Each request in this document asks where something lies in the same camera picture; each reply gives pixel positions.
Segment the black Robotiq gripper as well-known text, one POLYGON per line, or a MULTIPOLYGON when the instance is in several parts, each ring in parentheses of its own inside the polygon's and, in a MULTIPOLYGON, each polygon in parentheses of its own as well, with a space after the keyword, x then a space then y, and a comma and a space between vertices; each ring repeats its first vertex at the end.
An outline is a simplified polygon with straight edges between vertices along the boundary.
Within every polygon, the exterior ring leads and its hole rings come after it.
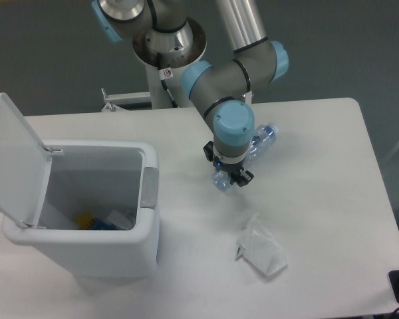
POLYGON ((230 177, 230 184, 237 184, 239 187, 243 187, 248 185, 254 178, 254 175, 250 171, 244 170, 244 159, 236 163, 224 163, 217 156, 214 156, 213 141, 209 141, 203 147, 203 151, 207 161, 212 161, 216 170, 222 170, 228 174, 230 177))

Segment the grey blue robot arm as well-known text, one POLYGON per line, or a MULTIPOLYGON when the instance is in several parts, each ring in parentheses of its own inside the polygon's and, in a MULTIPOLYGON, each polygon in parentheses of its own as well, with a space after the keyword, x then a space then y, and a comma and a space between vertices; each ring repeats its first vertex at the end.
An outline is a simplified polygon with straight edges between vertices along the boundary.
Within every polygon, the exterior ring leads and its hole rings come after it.
POLYGON ((289 68, 283 45, 270 41, 254 1, 218 1, 234 58, 220 67, 203 59, 207 41, 185 1, 93 1, 92 10, 112 42, 131 40, 145 66, 155 109, 193 106, 213 134, 204 146, 221 189, 247 185, 257 156, 255 117, 242 97, 289 68))

